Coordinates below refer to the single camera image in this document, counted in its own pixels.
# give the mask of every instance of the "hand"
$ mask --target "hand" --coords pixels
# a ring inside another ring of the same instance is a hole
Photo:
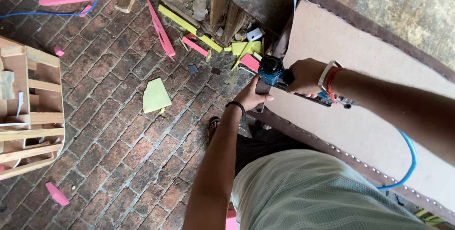
[[[296,61],[289,68],[294,75],[294,81],[288,85],[287,93],[300,93],[315,98],[322,91],[318,87],[318,81],[326,66],[327,64],[312,58]]]
[[[273,96],[269,94],[259,95],[256,94],[256,84],[258,84],[259,76],[255,75],[250,83],[243,88],[234,98],[235,102],[239,102],[245,108],[245,111],[252,110],[258,104],[266,101],[273,100]]]

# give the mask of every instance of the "pneumatic staple gun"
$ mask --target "pneumatic staple gun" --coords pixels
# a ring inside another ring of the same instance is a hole
[[[264,83],[283,91],[286,91],[287,86],[294,81],[292,71],[290,69],[285,69],[282,60],[274,56],[266,56],[262,58],[259,63],[258,74]],[[330,107],[333,103],[324,92],[318,93],[318,96],[315,98],[305,97],[304,94],[299,93],[294,93],[294,95],[311,100],[326,107]],[[344,105],[344,108],[351,108],[352,105],[355,105],[352,100],[341,96],[337,98],[337,102]]]

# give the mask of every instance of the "person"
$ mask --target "person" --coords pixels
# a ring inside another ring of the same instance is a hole
[[[326,66],[297,61],[287,91],[319,93]],[[251,110],[273,99],[255,93],[258,80],[255,76],[228,104],[221,122],[210,126],[215,133],[192,186],[184,230],[224,229],[231,195],[241,230],[432,229],[331,155],[273,129],[255,139],[238,135],[239,104]],[[333,75],[331,88],[455,164],[455,100],[348,69]]]

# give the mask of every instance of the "black pants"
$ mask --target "black pants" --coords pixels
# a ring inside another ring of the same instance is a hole
[[[276,129],[259,130],[254,135],[254,139],[237,134],[235,176],[237,176],[248,163],[251,163],[254,160],[289,149],[314,150],[304,143],[282,134]]]

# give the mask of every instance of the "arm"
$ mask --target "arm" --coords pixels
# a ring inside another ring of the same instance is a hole
[[[255,93],[258,80],[259,76],[253,77],[234,99],[243,105],[245,111],[273,99],[271,95]],[[184,230],[224,230],[235,176],[237,133],[241,117],[242,110],[237,105],[231,104],[224,111],[197,171],[183,223]]]
[[[327,64],[314,59],[291,66],[292,93],[318,93]],[[334,93],[350,98],[408,134],[443,160],[455,165],[455,100],[342,69],[332,79]]]

